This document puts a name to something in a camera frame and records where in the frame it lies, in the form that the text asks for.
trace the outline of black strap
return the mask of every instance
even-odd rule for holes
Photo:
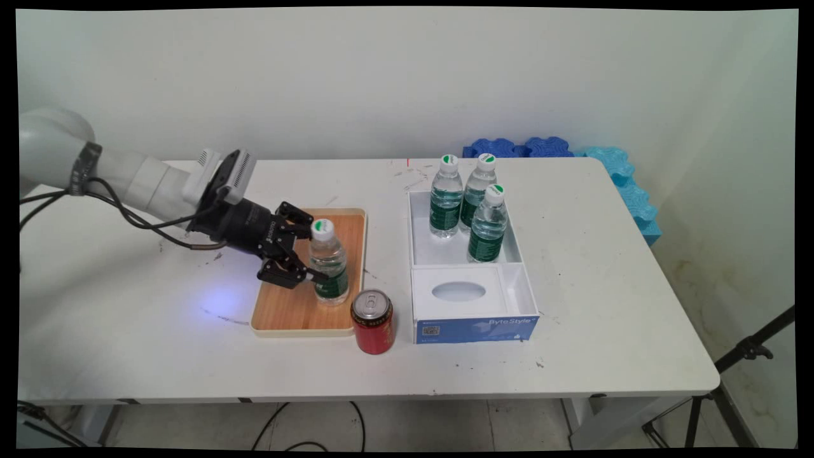
[[[85,143],[85,147],[82,148],[79,156],[73,162],[71,186],[68,187],[71,196],[85,195],[85,181],[87,181],[90,171],[96,167],[101,155],[102,147],[100,145],[93,142]]]

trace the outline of soda can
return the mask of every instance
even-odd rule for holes
[[[393,346],[393,303],[378,289],[360,292],[351,305],[353,331],[365,353],[378,355]]]

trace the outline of floor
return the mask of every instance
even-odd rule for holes
[[[121,406],[108,447],[248,450],[276,403],[153,404]],[[473,401],[361,401],[366,451],[569,450],[559,399]],[[684,442],[689,403],[655,423],[673,447]],[[329,451],[358,451],[361,424],[347,402],[292,403],[272,423],[258,450],[284,450],[314,441]],[[697,447],[734,447],[714,403],[705,402]],[[608,448],[652,448],[636,430]],[[319,451],[315,446],[297,450]]]

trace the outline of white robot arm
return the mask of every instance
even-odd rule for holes
[[[20,115],[20,176],[74,196],[109,196],[164,222],[184,219],[178,226],[260,257],[260,280],[285,288],[326,281],[294,252],[298,237],[310,239],[313,217],[287,202],[272,214],[244,199],[256,162],[246,150],[226,155],[218,166],[220,160],[204,150],[190,174],[140,152],[102,148],[74,112],[43,108]]]

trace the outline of can lid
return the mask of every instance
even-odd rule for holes
[[[495,165],[497,164],[497,159],[495,158],[494,154],[485,152],[478,156],[478,168],[484,172],[491,172],[495,170]]]
[[[504,198],[505,192],[503,191],[503,186],[499,184],[490,184],[489,187],[486,188],[486,201],[490,205],[502,204]]]
[[[444,172],[450,173],[457,170],[457,156],[454,154],[444,154],[441,157],[441,167]]]
[[[315,240],[327,242],[334,238],[334,223],[330,219],[318,219],[311,224],[311,236]]]
[[[353,301],[353,313],[362,319],[377,319],[387,313],[387,296],[377,289],[366,289]]]

